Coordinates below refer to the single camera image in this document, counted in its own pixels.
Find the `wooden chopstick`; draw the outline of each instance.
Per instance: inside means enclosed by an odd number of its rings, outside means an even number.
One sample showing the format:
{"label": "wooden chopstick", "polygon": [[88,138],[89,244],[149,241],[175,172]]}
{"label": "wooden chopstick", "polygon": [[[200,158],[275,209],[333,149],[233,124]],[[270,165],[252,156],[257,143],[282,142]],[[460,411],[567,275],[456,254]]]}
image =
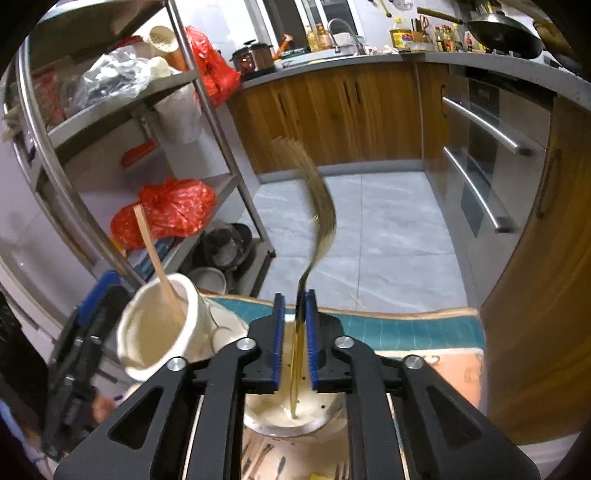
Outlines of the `wooden chopstick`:
{"label": "wooden chopstick", "polygon": [[160,262],[160,257],[158,256],[158,252],[156,251],[154,243],[152,242],[152,235],[150,234],[150,227],[148,226],[144,208],[141,205],[136,205],[134,207],[134,213],[138,222],[139,232],[142,235],[142,239],[146,245],[146,250],[148,251],[148,256],[150,257],[152,265],[156,270],[156,275],[158,275],[158,278],[160,279],[160,288],[162,289],[164,298],[170,307],[171,317],[175,323],[183,325],[185,321],[185,314],[183,313],[183,309],[178,302],[178,298],[173,286],[166,276],[166,272],[164,271],[162,263]]}

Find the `pressure cooker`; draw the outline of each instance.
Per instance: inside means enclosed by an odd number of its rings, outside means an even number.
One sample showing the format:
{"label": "pressure cooker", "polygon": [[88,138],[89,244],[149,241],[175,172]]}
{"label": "pressure cooker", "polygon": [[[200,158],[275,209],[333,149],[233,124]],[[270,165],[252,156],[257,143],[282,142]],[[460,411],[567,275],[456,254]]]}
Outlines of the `pressure cooker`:
{"label": "pressure cooker", "polygon": [[243,80],[275,71],[271,47],[256,40],[247,41],[242,48],[236,50],[232,54],[232,62],[242,74]]}

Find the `tiled floor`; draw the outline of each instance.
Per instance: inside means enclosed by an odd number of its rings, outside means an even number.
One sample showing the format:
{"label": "tiled floor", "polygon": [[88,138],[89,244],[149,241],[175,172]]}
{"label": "tiled floor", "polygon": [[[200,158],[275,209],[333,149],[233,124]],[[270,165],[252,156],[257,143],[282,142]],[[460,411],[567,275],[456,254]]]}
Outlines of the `tiled floor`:
{"label": "tiled floor", "polygon": [[[367,312],[426,312],[467,305],[441,211],[422,172],[328,177],[337,235],[308,287],[319,305]],[[310,261],[311,213],[297,181],[262,185],[254,197],[277,250],[260,298],[295,302]],[[244,214],[242,222],[252,225]]]}

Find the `metal screw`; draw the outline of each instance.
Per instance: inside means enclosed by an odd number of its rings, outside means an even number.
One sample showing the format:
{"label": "metal screw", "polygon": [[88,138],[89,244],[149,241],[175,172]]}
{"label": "metal screw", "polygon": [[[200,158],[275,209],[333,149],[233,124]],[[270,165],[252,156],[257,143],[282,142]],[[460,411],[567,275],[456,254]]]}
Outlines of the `metal screw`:
{"label": "metal screw", "polygon": [[416,355],[410,355],[404,359],[404,365],[410,370],[418,370],[423,366],[423,359]]}
{"label": "metal screw", "polygon": [[335,340],[335,345],[339,348],[351,348],[355,344],[355,340],[351,337],[342,336]]}
{"label": "metal screw", "polygon": [[173,372],[178,372],[179,370],[182,370],[186,366],[187,366],[187,361],[181,356],[176,356],[174,358],[171,358],[166,363],[166,368],[168,368],[169,370],[172,370]]}
{"label": "metal screw", "polygon": [[252,350],[254,347],[256,347],[256,340],[254,338],[248,337],[241,338],[236,342],[236,346],[240,350]]}

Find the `stainless steel appliance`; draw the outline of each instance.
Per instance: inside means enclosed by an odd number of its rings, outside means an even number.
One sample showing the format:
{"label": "stainless steel appliance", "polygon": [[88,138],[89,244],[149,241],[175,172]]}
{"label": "stainless steel appliance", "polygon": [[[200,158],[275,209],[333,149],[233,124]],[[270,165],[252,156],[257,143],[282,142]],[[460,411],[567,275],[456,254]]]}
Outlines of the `stainless steel appliance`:
{"label": "stainless steel appliance", "polygon": [[440,201],[471,306],[509,261],[540,184],[550,112],[520,95],[451,74],[443,108],[450,142]]}
{"label": "stainless steel appliance", "polygon": [[256,40],[249,40],[244,43],[244,47],[236,50],[232,55],[232,62],[242,74],[243,80],[275,71],[271,47]]}

